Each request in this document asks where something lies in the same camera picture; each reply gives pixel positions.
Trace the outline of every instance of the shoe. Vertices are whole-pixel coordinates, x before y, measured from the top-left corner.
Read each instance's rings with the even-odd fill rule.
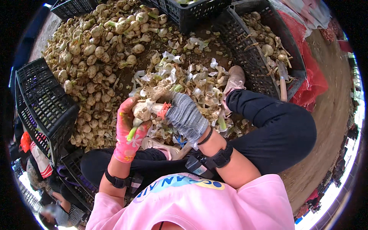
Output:
[[[163,154],[165,154],[167,160],[171,160],[175,158],[175,156],[178,155],[178,153],[180,152],[179,148],[170,146],[170,145],[161,144],[160,142],[156,141],[155,139],[151,137],[143,138],[141,147],[143,148],[143,150],[149,149],[149,148],[158,149],[161,152],[163,152]]]
[[[228,76],[229,79],[227,80],[227,84],[223,92],[222,105],[225,108],[225,112],[231,113],[231,111],[226,105],[226,96],[229,95],[229,93],[235,89],[246,89],[244,87],[245,74],[240,66],[233,66],[229,69]]]

